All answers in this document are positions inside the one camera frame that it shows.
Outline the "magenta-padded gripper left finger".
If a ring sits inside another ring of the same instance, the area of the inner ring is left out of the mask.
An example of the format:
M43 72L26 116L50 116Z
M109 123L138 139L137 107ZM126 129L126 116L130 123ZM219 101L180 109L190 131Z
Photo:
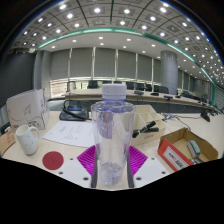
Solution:
M91 146L78 157L69 158L56 175L84 188L93 186L95 147Z

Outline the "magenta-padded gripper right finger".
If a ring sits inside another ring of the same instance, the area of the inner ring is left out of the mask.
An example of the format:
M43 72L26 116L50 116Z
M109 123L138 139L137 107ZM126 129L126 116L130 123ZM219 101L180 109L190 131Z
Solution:
M127 174L128 186L140 188L167 176L169 172L156 157L147 157L137 148L131 146Z

